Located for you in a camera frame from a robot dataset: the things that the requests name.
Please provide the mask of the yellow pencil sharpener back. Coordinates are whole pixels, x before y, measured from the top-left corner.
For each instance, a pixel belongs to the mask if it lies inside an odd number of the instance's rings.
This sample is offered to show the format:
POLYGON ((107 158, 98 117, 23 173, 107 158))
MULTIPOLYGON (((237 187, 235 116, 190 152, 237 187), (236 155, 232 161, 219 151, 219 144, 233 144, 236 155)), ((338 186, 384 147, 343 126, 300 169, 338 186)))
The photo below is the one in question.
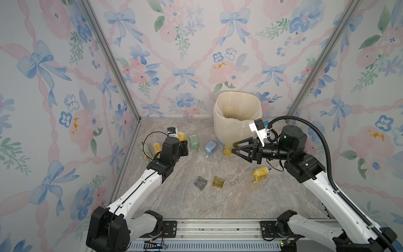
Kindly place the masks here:
POLYGON ((179 132, 178 133, 178 139, 179 139, 180 142, 187 142, 187 138, 186 138, 184 133, 179 132))

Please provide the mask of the yellow pencil sharpener front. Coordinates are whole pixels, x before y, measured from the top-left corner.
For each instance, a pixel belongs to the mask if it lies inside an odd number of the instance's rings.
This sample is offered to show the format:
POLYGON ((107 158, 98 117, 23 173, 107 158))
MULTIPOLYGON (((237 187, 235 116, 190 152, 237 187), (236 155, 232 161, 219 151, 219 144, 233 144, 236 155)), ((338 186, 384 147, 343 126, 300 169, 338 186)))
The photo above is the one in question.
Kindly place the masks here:
POLYGON ((154 151, 154 155, 159 157, 160 153, 162 152, 162 146, 160 143, 154 143, 153 144, 153 151, 154 151))

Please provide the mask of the pale green pencil sharpener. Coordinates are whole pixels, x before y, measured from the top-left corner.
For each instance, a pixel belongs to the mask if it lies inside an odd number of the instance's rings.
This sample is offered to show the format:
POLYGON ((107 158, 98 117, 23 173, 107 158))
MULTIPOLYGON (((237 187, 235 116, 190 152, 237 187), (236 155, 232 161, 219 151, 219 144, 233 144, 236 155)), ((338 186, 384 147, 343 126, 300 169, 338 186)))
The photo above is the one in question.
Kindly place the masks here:
POLYGON ((141 151, 141 155, 143 156, 143 158, 148 162, 150 162, 152 160, 152 158, 154 157, 153 152, 147 143, 141 144, 140 151, 141 151))

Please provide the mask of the clear shavings tray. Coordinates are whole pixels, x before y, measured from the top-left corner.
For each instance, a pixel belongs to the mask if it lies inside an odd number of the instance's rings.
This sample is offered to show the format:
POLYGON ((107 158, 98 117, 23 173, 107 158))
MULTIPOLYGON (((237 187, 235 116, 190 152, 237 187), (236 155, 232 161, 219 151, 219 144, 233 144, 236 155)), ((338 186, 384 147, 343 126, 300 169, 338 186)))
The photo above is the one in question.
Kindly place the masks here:
POLYGON ((207 185, 207 180, 201 176, 198 176, 197 179, 194 181, 194 185, 200 190, 203 191, 207 185))

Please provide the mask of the yellow tinted tray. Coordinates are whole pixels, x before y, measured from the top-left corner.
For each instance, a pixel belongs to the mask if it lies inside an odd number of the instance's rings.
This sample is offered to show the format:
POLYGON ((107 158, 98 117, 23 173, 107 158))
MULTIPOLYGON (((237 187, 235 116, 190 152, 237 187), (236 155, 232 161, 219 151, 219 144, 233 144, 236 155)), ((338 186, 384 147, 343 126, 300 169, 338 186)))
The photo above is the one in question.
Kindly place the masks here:
POLYGON ((223 178, 215 176, 212 182, 212 186, 222 189, 224 186, 225 180, 223 178))
POLYGON ((223 146, 223 154, 224 154, 224 156, 236 156, 236 155, 232 152, 233 148, 234 148, 233 146, 224 145, 224 146, 223 146))

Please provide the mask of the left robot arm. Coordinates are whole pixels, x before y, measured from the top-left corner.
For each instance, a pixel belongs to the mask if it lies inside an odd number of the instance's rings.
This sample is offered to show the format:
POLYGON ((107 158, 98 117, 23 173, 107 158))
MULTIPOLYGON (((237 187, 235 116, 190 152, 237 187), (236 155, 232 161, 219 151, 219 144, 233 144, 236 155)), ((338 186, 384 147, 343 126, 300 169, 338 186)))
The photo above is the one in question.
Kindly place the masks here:
POLYGON ((163 233, 163 217, 148 210, 133 215, 145 199, 172 174, 180 157, 188 155, 187 141, 168 136, 162 150, 147 165, 141 177, 115 202, 97 207, 91 214, 87 247, 96 252, 125 252, 130 243, 144 235, 157 238, 163 233))

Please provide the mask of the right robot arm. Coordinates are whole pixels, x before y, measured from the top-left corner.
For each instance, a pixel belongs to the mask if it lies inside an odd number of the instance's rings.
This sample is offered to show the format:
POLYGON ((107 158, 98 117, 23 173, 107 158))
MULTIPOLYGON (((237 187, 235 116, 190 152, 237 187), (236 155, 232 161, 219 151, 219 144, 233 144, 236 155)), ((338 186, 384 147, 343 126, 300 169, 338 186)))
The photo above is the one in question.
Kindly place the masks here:
POLYGON ((288 210, 277 218, 276 233, 282 237, 308 238, 335 252, 396 251, 396 233, 381 227, 363 213, 342 190, 331 183, 330 172, 314 156, 304 151, 306 134, 297 126, 285 126, 280 136, 270 142, 268 129, 233 144, 232 153, 252 163, 278 160, 300 184, 310 190, 340 224, 326 226, 288 210))

